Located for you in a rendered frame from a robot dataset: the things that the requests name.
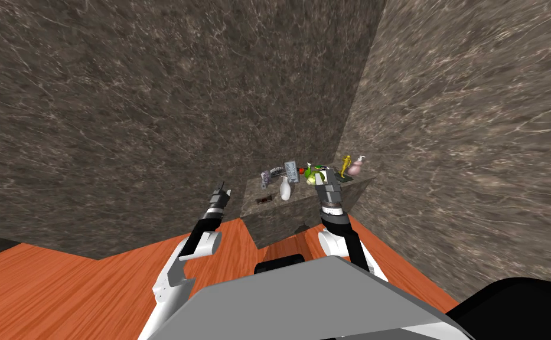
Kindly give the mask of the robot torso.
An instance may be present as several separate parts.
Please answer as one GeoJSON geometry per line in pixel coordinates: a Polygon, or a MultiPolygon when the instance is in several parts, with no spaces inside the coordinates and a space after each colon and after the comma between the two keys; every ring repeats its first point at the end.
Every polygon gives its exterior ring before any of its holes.
{"type": "Polygon", "coordinates": [[[207,286],[138,340],[474,340],[446,314],[337,256],[207,286]]]}

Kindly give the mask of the green round object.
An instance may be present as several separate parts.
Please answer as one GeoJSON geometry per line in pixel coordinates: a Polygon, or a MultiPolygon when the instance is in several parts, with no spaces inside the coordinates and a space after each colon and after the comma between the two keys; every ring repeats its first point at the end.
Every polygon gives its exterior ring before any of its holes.
{"type": "Polygon", "coordinates": [[[321,185],[321,178],[319,177],[320,171],[326,171],[326,166],[312,166],[310,163],[307,163],[305,168],[304,177],[306,179],[307,185],[316,186],[321,185]]]}

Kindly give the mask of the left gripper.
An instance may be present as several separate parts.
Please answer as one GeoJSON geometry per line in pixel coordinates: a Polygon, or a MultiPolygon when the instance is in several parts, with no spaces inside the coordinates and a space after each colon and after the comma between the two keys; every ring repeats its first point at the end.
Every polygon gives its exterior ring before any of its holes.
{"type": "Polygon", "coordinates": [[[224,191],[225,181],[222,181],[218,189],[210,198],[210,207],[226,207],[229,202],[231,190],[224,191]]]}

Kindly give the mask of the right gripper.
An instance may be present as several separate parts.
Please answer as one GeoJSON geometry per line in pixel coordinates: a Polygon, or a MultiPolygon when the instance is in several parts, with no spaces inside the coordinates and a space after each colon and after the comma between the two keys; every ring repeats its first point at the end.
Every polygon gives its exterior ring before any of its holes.
{"type": "Polygon", "coordinates": [[[340,204],[342,200],[341,185],[336,182],[336,171],[328,168],[326,171],[320,171],[319,177],[322,184],[315,186],[317,196],[323,204],[340,204]]]}

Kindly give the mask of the grey striped object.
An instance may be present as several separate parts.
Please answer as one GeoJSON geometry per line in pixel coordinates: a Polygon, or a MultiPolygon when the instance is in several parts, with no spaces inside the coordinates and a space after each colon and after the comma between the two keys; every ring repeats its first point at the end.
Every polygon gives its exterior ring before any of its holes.
{"type": "Polygon", "coordinates": [[[261,189],[266,189],[274,178],[277,178],[284,173],[285,173],[285,170],[281,166],[272,168],[271,170],[268,170],[268,171],[261,172],[260,174],[261,189]]]}

